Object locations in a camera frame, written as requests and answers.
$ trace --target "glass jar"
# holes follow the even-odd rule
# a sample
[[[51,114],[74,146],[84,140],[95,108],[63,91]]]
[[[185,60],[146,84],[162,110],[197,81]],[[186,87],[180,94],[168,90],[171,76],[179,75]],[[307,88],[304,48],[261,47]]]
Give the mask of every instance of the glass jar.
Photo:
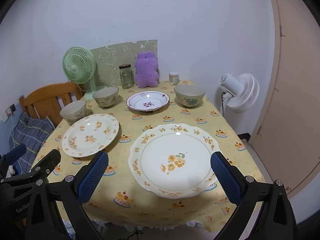
[[[119,66],[120,80],[122,88],[131,88],[134,86],[131,64],[123,64]]]

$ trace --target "white wall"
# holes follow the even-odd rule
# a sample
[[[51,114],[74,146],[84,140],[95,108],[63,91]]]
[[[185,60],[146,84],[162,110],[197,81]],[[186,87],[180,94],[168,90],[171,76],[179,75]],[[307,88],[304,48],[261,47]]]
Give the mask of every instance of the white wall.
[[[268,88],[274,52],[270,0],[17,0],[0,25],[0,111],[22,94],[64,82],[64,52],[158,40],[162,80],[176,70],[216,95],[226,71],[252,73],[261,92],[245,114],[227,111],[237,133],[251,133]]]

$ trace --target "ceramic bowl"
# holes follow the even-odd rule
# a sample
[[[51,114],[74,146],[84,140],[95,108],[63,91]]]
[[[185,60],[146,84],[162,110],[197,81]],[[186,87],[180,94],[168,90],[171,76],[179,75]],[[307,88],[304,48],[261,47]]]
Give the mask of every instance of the ceramic bowl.
[[[205,91],[195,85],[178,85],[174,88],[178,101],[186,107],[198,105]]]
[[[68,123],[75,123],[85,117],[86,104],[87,102],[84,100],[72,102],[62,108],[60,115]]]
[[[95,92],[92,97],[100,107],[112,106],[118,98],[119,88],[106,87]]]

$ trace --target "plate rim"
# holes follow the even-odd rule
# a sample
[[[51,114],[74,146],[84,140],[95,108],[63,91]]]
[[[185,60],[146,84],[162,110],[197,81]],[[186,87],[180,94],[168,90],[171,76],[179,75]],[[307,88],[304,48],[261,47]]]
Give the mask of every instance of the plate rim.
[[[214,150],[212,150],[212,153],[214,153],[214,152],[216,152],[216,151],[220,151],[220,152],[221,152],[221,150],[220,150],[220,148],[219,148],[219,143],[218,143],[218,141],[217,141],[213,136],[211,136],[208,132],[204,131],[203,129],[201,129],[201,128],[197,127],[197,126],[191,126],[191,125],[188,125],[188,124],[186,124],[186,123],[168,123],[168,124],[160,124],[160,125],[157,125],[157,126],[156,126],[155,128],[153,128],[153,129],[159,129],[159,127],[163,127],[163,126],[168,126],[168,127],[169,127],[169,126],[172,126],[172,125],[185,126],[185,127],[187,127],[187,128],[191,128],[191,129],[196,128],[196,129],[199,130],[200,132],[204,132],[205,134],[209,135],[210,138],[213,139],[213,140],[216,142],[215,145],[216,145],[217,147],[215,147]],[[150,191],[150,192],[152,192],[152,193],[154,193],[154,194],[156,194],[156,195],[158,195],[158,196],[160,196],[160,197],[163,197],[163,198],[175,199],[175,198],[193,197],[193,196],[199,195],[200,193],[204,192],[205,189],[204,189],[203,191],[200,191],[200,192],[195,192],[193,195],[189,194],[188,196],[182,196],[182,195],[172,196],[172,195],[162,194],[161,192],[158,192],[158,191],[156,191],[156,190],[154,190],[153,188],[150,188],[150,187],[147,188],[147,186],[146,186],[146,185],[144,184],[144,182],[143,182],[143,179],[141,179],[141,177],[133,170],[133,168],[132,168],[132,162],[133,162],[134,159],[136,159],[136,157],[135,157],[136,155],[135,155],[135,154],[139,154],[139,156],[141,155],[140,152],[137,153],[137,152],[134,151],[134,148],[136,148],[137,142],[139,142],[139,141],[146,135],[146,133],[152,132],[153,129],[149,129],[149,130],[144,131],[144,132],[132,143],[132,145],[131,145],[131,147],[130,147],[130,154],[129,154],[129,157],[128,157],[128,165],[129,165],[129,169],[130,169],[130,171],[131,171],[134,179],[136,180],[136,182],[137,182],[141,187],[143,187],[145,190]],[[216,182],[216,181],[217,181],[217,179],[216,179],[215,181],[210,181],[210,183],[208,184],[208,186],[209,186],[210,184]]]
[[[129,106],[129,100],[130,100],[131,98],[133,98],[135,95],[138,95],[138,94],[140,94],[140,93],[148,93],[148,92],[152,92],[152,93],[158,92],[158,93],[160,93],[160,94],[163,94],[163,95],[167,96],[167,97],[166,97],[166,103],[163,104],[163,105],[161,105],[160,107],[149,108],[149,109],[146,109],[146,110],[137,109],[137,108],[134,108],[134,107],[132,107],[132,106]],[[141,92],[138,92],[138,93],[133,94],[132,96],[129,96],[129,98],[127,99],[126,103],[127,103],[127,106],[128,106],[130,109],[132,109],[132,110],[142,111],[142,112],[150,112],[150,111],[158,110],[158,109],[160,109],[161,107],[164,107],[165,105],[167,105],[167,104],[169,103],[169,101],[170,101],[170,96],[169,96],[168,94],[166,94],[166,93],[164,93],[164,92],[161,92],[161,91],[158,91],[158,90],[148,90],[148,91],[141,91]]]
[[[65,154],[67,154],[67,155],[69,155],[69,156],[71,156],[71,157],[75,157],[75,158],[88,157],[88,156],[91,156],[91,155],[93,155],[93,154],[96,154],[96,153],[97,153],[98,151],[100,151],[100,150],[105,149],[109,144],[111,144],[111,143],[114,141],[114,139],[116,138],[116,136],[117,136],[117,134],[118,134],[118,132],[119,132],[119,122],[118,122],[118,120],[117,120],[114,116],[112,116],[112,115],[110,115],[110,114],[104,114],[104,115],[108,115],[108,116],[112,117],[112,119],[113,119],[113,118],[115,119],[114,121],[111,121],[111,122],[112,122],[112,123],[114,122],[114,123],[117,124],[117,126],[116,126],[116,128],[115,128],[115,130],[116,130],[117,132],[114,133],[114,136],[111,136],[111,138],[112,138],[112,137],[113,137],[113,138],[112,138],[111,140],[109,140],[109,142],[106,143],[106,145],[105,145],[105,147],[104,147],[103,149],[94,150],[92,153],[89,152],[88,155],[83,155],[83,156],[73,156],[73,155],[71,155],[70,153],[68,153],[69,151],[65,151],[65,148],[66,148],[66,147],[70,147],[70,145],[69,145],[69,143],[68,143],[68,137],[65,138],[66,133],[67,133],[67,132],[71,132],[71,130],[74,129],[74,127],[77,125],[77,123],[80,123],[82,120],[86,119],[87,117],[98,116],[98,115],[100,115],[101,117],[103,117],[102,114],[90,114],[89,116],[86,116],[86,117],[80,119],[79,121],[75,122],[73,125],[71,125],[71,126],[68,128],[68,130],[63,134],[62,141],[61,141],[61,147],[62,147],[62,150],[64,151]],[[77,154],[77,155],[79,155],[79,153],[83,153],[83,152],[81,152],[81,151],[79,151],[79,150],[77,150],[77,149],[74,149],[74,153]]]

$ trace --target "wooden chair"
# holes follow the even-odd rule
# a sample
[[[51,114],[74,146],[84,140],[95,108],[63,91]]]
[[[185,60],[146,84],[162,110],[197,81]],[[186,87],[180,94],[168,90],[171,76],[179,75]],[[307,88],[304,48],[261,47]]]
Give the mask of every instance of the wooden chair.
[[[61,106],[57,97],[60,96],[64,106],[66,106],[72,102],[71,93],[75,94],[77,100],[80,100],[84,94],[76,84],[66,82],[41,87],[26,98],[20,97],[19,101],[23,111],[30,117],[38,118],[37,111],[40,118],[49,117],[57,126],[62,120]]]

